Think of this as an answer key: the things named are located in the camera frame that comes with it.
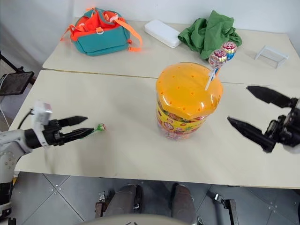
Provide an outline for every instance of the floor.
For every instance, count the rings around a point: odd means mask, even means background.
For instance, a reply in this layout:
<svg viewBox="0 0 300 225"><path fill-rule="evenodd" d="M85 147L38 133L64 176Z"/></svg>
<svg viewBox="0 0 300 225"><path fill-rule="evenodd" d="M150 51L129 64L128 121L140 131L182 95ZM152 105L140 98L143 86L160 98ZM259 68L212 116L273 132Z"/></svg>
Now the floor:
<svg viewBox="0 0 300 225"><path fill-rule="evenodd" d="M143 187L144 213L170 216L168 201L174 182L61 176L21 172L12 195L18 225L75 225L95 217L101 191L134 183ZM299 225L300 195L292 190L183 183L205 225L230 225L229 213L215 205L207 192L234 199L240 225Z"/></svg>

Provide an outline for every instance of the wall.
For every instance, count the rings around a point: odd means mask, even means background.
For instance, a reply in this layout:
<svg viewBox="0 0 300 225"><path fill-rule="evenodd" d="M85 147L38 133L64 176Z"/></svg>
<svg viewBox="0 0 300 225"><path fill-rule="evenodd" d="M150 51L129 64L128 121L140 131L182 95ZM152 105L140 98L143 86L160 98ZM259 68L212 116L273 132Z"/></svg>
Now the wall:
<svg viewBox="0 0 300 225"><path fill-rule="evenodd" d="M214 9L234 17L234 26L239 29L288 33L300 55L300 0L1 0L1 52L17 67L38 74L73 16L96 6L118 11L128 20L157 18L183 24L208 18ZM11 98L5 101L8 113ZM13 104L21 105L22 100Z"/></svg>

